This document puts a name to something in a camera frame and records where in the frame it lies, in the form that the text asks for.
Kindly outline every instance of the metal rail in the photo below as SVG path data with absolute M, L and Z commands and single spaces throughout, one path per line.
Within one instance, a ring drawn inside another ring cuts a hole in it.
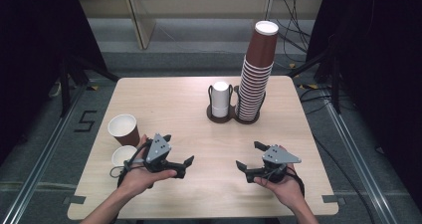
M 38 157 L 37 162 L 31 170 L 28 178 L 22 185 L 21 190 L 19 191 L 18 196 L 10 207 L 6 218 L 3 220 L 3 224 L 13 224 L 18 223 L 26 207 L 28 206 L 32 195 L 37 187 L 38 182 L 40 181 L 44 171 L 46 170 L 47 165 L 50 162 L 51 157 L 55 153 L 56 147 L 59 144 L 60 138 L 63 136 L 65 128 L 69 123 L 69 119 L 72 116 L 73 110 L 77 105 L 79 99 L 84 93 L 86 86 L 80 86 L 76 89 L 76 93 L 72 99 L 71 106 L 65 115 L 61 116 L 52 135 L 47 141 L 46 146 Z
M 326 90 L 322 90 L 321 93 L 324 96 L 329 96 L 329 93 Z M 331 104 L 328 104 L 326 107 L 382 223 L 398 223 L 390 204 L 363 159 L 341 114 L 337 113 Z

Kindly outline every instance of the cup stack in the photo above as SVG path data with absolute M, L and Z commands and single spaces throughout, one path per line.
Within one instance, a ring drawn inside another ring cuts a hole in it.
M 253 121 L 258 118 L 274 64 L 278 31 L 277 24 L 270 21 L 260 21 L 255 25 L 243 63 L 239 98 L 235 107 L 239 120 Z

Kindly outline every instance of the finger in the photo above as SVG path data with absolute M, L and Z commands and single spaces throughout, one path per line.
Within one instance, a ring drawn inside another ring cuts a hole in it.
M 147 139 L 147 136 L 146 136 L 146 134 L 144 134 L 144 135 L 142 136 L 142 138 L 140 139 L 140 143 L 141 143 L 141 144 L 146 143 L 146 139 Z
M 260 186 L 263 186 L 265 188 L 268 188 L 270 190 L 274 190 L 276 188 L 276 184 L 269 181 L 268 179 L 262 178 L 262 177 L 255 177 L 254 182 L 257 183 Z
M 287 167 L 291 168 L 293 171 L 295 171 L 295 166 L 292 163 L 288 163 Z
M 146 140 L 148 139 L 148 137 L 146 136 L 146 134 L 144 134 L 139 141 L 139 144 L 137 145 L 137 148 L 140 148 L 144 143 L 146 143 Z
M 177 175 L 177 172 L 175 170 L 169 169 L 169 170 L 163 170 L 160 172 L 154 172 L 153 174 L 153 179 L 154 182 L 155 181 L 160 181 L 160 180 L 164 180 L 170 177 L 173 177 L 175 175 Z
M 280 147 L 281 149 L 283 149 L 284 151 L 287 151 L 287 149 L 285 147 L 283 147 L 282 145 L 277 144 L 278 147 Z

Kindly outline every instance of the white paper cup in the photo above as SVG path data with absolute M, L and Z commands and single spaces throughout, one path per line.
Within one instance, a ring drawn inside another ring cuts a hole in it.
M 111 157 L 111 162 L 114 166 L 123 166 L 126 160 L 129 160 L 136 153 L 136 147 L 125 145 L 118 148 Z
M 216 82 L 211 90 L 211 113 L 216 117 L 224 117 L 229 113 L 230 91 L 226 82 Z

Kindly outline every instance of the table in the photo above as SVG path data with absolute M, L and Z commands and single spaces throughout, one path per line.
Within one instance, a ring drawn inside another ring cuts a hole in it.
M 253 124 L 234 119 L 211 121 L 206 115 L 208 88 L 217 81 L 232 86 L 240 77 L 124 78 L 116 85 L 93 149 L 76 190 L 84 204 L 72 203 L 68 216 L 83 219 L 116 188 L 109 176 L 111 155 L 120 144 L 107 132 L 108 122 L 121 113 L 138 120 L 139 133 L 171 134 L 167 160 L 183 162 L 195 155 L 184 179 L 168 179 L 133 198 L 119 213 L 121 219 L 274 217 L 293 213 L 269 190 L 247 183 L 236 160 L 261 167 L 263 152 L 254 141 L 281 144 L 300 157 L 295 165 L 306 186 L 306 200 L 315 215 L 333 215 L 333 195 L 297 92 L 289 77 L 271 76 L 261 115 Z M 231 104 L 236 102 L 232 96 Z

